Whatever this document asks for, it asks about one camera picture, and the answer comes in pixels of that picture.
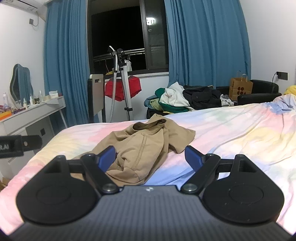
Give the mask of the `black wall socket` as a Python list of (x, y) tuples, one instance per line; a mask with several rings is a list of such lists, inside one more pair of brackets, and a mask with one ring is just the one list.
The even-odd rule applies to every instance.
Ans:
[(277, 78), (278, 78), (278, 79), (288, 81), (288, 73), (287, 73), (287, 72), (280, 72), (280, 71), (277, 71), (277, 72), (276, 72), (276, 75), (277, 75)]

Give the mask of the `yellow pillow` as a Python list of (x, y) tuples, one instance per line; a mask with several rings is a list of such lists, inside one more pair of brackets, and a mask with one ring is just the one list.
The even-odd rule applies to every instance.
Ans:
[(285, 90), (284, 95), (288, 94), (296, 95), (296, 85), (291, 85)]

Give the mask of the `right blue curtain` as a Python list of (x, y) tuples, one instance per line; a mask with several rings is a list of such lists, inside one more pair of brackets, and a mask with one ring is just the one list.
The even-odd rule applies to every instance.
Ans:
[(165, 1), (169, 84), (226, 86), (237, 72), (251, 76), (240, 1)]

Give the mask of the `tan t-shirt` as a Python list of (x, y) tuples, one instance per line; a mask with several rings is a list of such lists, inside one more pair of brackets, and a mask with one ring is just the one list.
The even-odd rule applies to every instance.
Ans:
[(142, 185), (165, 162), (169, 152), (180, 154), (196, 135), (173, 120), (154, 114), (146, 123), (137, 122), (113, 131), (92, 150), (99, 154), (113, 146), (117, 156), (107, 176), (118, 186)]

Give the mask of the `dark window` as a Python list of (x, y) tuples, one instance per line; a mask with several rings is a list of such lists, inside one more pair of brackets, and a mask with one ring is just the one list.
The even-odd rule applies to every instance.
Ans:
[(168, 71), (164, 1), (88, 1), (87, 24), (91, 73), (112, 71), (109, 47), (123, 49), (136, 74)]

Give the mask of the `left blue curtain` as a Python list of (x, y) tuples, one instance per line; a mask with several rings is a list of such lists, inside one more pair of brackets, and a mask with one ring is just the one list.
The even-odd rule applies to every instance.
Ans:
[(88, 123), (87, 1), (51, 1), (44, 36), (45, 91), (66, 103), (69, 126)]

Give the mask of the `pile of clothes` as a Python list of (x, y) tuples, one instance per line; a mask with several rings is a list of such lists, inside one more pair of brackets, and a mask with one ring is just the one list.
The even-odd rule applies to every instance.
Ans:
[(147, 119), (154, 114), (162, 116), (174, 113), (208, 108), (235, 106), (236, 102), (228, 96), (228, 87), (189, 86), (180, 85), (178, 82), (167, 88), (159, 88), (153, 96), (144, 101), (147, 108)]

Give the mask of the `pastel tie-dye bed sheet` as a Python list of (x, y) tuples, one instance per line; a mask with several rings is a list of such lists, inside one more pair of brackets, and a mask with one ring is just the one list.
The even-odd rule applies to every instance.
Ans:
[[(223, 159), (244, 154), (282, 190), (285, 203), (277, 219), (295, 233), (295, 95), (272, 102), (171, 114), (180, 126), (196, 132), (191, 145)], [(41, 149), (1, 191), (1, 230), (12, 233), (22, 224), (16, 207), (18, 191), (57, 155), (73, 159), (89, 152), (109, 133), (130, 122), (93, 123), (67, 128)]]

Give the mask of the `white dresser desk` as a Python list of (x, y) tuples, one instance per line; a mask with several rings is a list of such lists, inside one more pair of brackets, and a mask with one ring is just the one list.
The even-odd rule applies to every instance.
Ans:
[[(49, 116), (60, 113), (67, 127), (62, 109), (66, 107), (63, 96), (28, 108), (1, 121), (1, 135), (39, 135), (45, 146), (53, 137), (54, 131)], [(21, 157), (1, 159), (1, 178), (12, 179), (38, 151), (28, 151)]]

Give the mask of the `red garment on rack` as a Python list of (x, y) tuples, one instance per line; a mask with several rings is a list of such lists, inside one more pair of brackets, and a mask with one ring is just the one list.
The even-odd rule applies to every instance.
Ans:
[[(130, 76), (128, 78), (129, 81), (129, 90), (130, 97), (133, 98), (137, 94), (139, 94), (142, 90), (140, 85), (140, 79), (135, 76)], [(112, 98), (113, 94), (113, 78), (109, 79), (105, 85), (105, 96)], [(123, 90), (123, 83), (121, 79), (116, 80), (116, 90), (115, 90), (115, 100), (123, 101), (125, 99), (125, 94)]]

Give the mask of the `white air conditioner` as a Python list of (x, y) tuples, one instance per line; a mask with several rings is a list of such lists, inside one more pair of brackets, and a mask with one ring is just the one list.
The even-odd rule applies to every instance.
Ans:
[(47, 15), (47, 7), (40, 3), (39, 1), (34, 0), (3, 0), (2, 4), (6, 4), (8, 6), (12, 6), (14, 8), (18, 8), (24, 10), (28, 13), (38, 15), (42, 20), (46, 20)]

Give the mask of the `wavy blue mirror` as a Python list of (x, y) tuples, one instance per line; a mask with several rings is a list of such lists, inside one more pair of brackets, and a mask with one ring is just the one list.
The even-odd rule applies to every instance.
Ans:
[(10, 81), (10, 94), (15, 103), (23, 105), (23, 100), (30, 100), (34, 91), (31, 84), (30, 70), (20, 64), (13, 67), (13, 74)]

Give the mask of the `grey chair back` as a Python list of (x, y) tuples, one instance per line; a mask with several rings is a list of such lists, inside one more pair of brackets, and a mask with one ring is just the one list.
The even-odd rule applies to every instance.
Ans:
[(101, 112), (102, 122), (106, 122), (105, 112), (105, 81), (103, 74), (91, 74), (87, 80), (89, 123)]

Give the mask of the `blue curtain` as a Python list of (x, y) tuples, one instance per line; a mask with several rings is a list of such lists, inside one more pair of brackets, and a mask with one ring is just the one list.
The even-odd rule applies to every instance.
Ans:
[(240, 1), (165, 1), (169, 84), (226, 86), (237, 72), (251, 76)]
[(51, 1), (44, 36), (45, 91), (66, 103), (69, 126), (88, 123), (87, 1)]

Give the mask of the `silver tripod stand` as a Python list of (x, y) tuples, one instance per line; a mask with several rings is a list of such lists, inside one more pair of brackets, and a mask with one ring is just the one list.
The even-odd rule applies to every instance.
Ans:
[(117, 83), (117, 73), (121, 74), (121, 82), (123, 86), (123, 93), (125, 98), (125, 111), (129, 121), (133, 120), (133, 108), (130, 96), (130, 85), (128, 81), (128, 71), (127, 71), (127, 55), (123, 49), (115, 50), (113, 47), (109, 46), (108, 51), (113, 56), (114, 59), (114, 71), (113, 71), (113, 87), (112, 87), (112, 102), (110, 110), (109, 122), (112, 122), (115, 106), (115, 94), (116, 94), (116, 83)]

